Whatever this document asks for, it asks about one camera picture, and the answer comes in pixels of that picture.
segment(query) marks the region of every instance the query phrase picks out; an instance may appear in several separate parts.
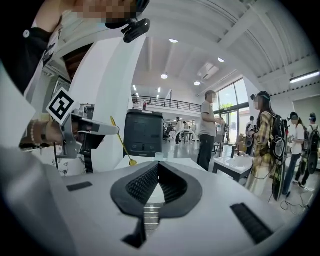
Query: black cap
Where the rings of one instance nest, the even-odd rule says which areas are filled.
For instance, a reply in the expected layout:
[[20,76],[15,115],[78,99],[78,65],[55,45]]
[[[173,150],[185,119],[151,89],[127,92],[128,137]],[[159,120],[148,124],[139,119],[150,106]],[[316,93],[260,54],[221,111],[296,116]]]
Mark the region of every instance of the black cap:
[[296,112],[290,114],[290,120],[298,120],[299,116]]
[[254,101],[257,96],[264,97],[264,98],[267,99],[268,101],[270,101],[270,99],[271,99],[270,94],[267,93],[265,90],[260,91],[260,92],[257,93],[256,95],[252,94],[250,98],[251,98],[252,101]]

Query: faucet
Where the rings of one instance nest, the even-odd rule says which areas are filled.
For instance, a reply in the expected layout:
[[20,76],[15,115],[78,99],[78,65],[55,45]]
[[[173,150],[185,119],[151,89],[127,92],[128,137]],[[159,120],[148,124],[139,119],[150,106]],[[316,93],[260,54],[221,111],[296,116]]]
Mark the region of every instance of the faucet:
[[234,156],[235,156],[235,151],[237,151],[238,153],[240,152],[240,150],[238,150],[238,149],[236,149],[236,148],[237,148],[236,145],[232,146],[231,158],[234,158]]

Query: railing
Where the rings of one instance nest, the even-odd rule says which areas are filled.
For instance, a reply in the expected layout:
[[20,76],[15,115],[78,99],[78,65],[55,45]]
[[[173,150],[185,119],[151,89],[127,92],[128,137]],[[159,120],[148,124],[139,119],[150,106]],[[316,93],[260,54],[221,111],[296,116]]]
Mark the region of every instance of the railing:
[[166,98],[146,97],[146,96],[134,96],[132,95],[133,104],[140,104],[146,102],[147,106],[166,107],[178,110],[189,110],[194,112],[201,112],[201,105],[177,101]]

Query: sink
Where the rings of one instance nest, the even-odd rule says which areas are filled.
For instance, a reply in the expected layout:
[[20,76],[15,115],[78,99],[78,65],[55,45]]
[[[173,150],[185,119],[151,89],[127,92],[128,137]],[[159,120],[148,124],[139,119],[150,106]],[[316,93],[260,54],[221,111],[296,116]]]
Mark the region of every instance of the sink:
[[253,157],[251,156],[235,156],[214,158],[214,162],[236,173],[242,174],[252,167]]

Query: ceiling light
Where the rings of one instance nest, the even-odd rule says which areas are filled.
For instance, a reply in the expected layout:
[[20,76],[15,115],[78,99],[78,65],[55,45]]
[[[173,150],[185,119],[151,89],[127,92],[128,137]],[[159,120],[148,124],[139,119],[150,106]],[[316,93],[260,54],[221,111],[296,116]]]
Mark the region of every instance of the ceiling light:
[[304,74],[304,75],[298,76],[296,78],[290,79],[290,84],[294,84],[294,83],[297,83],[297,82],[300,82],[300,81],[303,81],[303,80],[306,80],[309,78],[314,78],[319,75],[320,75],[320,72],[318,70],[311,72],[311,73],[308,73],[308,74]]

